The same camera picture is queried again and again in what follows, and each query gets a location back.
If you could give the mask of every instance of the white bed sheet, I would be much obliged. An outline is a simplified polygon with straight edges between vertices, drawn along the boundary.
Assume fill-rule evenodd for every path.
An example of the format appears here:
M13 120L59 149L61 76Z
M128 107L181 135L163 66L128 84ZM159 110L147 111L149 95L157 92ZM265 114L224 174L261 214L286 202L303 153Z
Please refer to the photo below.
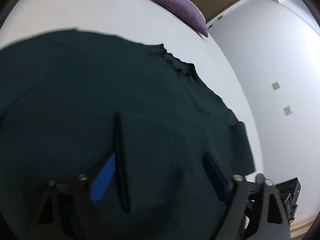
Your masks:
M163 43L175 57L194 63L203 82L246 124L256 170L263 172L251 109L229 62L211 36L201 36L150 0L20 0L0 30L0 48L66 28L115 34L144 44Z

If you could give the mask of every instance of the dark green shirt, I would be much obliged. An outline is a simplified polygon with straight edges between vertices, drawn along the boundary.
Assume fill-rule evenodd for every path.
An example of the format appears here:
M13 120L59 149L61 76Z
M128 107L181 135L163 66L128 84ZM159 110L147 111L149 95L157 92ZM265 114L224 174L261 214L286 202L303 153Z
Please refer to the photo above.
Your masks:
M67 30L0 51L0 211L26 240L37 189L85 173L121 133L130 212L114 179L96 204L112 239L210 238L225 211L201 163L254 171L244 124L164 46Z

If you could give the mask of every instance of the pillow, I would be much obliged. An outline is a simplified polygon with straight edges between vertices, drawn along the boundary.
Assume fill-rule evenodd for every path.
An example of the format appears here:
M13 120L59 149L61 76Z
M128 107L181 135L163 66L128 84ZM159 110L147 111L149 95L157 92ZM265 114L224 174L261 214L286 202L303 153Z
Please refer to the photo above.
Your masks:
M205 18L198 7L190 0L152 0L172 12L189 27L209 37Z

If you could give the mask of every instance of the wall socket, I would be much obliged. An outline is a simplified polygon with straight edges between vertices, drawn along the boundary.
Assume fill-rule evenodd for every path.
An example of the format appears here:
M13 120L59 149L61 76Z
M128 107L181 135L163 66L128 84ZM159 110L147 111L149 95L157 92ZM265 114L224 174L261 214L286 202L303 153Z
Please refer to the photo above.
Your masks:
M272 84L272 87L273 87L273 90L277 90L277 89L279 89L281 86L280 86L279 82L277 81L277 82L274 82L274 83Z
M291 106L286 106L283 110L285 115L292 114Z

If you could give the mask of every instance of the screw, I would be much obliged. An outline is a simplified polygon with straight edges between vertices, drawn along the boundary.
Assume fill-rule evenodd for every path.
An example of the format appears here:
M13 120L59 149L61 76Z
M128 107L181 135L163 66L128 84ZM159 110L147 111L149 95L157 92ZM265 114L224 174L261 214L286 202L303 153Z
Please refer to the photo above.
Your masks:
M56 184L56 182L54 181L54 179L50 179L50 180L48 181L49 187L51 187L51 186L53 186L53 185L55 185L55 184Z
M273 183L273 181L272 181L271 179L266 179L266 180L264 181L264 183L265 183L266 185L268 185L268 186L274 186L274 183Z
M236 181L243 181L243 177L241 175L233 175L233 179Z
M85 175L85 174L80 174L80 175L78 175L78 179L80 180L80 181L82 181L82 180L86 180L88 177L87 177L87 175Z

